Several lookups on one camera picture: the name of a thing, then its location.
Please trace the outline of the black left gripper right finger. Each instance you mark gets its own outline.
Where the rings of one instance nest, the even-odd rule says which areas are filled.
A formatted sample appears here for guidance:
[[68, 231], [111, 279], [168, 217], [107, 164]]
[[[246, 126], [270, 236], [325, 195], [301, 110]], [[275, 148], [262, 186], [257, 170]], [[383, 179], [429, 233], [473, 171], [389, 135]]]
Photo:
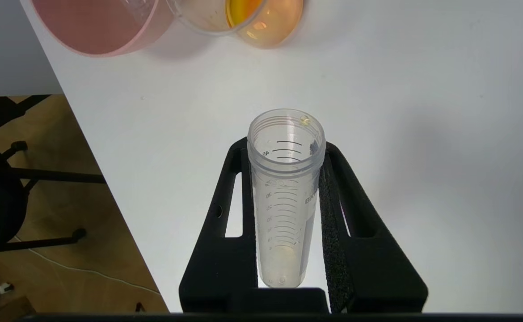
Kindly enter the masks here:
[[319, 178], [330, 310], [419, 313], [428, 287], [374, 208], [343, 153], [327, 143]]

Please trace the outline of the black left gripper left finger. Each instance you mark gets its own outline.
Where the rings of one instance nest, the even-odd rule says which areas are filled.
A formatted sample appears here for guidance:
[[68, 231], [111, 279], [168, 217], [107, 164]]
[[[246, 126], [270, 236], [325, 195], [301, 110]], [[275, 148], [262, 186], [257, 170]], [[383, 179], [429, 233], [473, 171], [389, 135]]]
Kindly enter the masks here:
[[[242, 234], [226, 237], [235, 179], [241, 176]], [[221, 313], [231, 299], [257, 288], [255, 207], [247, 139], [231, 145], [206, 219], [178, 287], [184, 313]]]

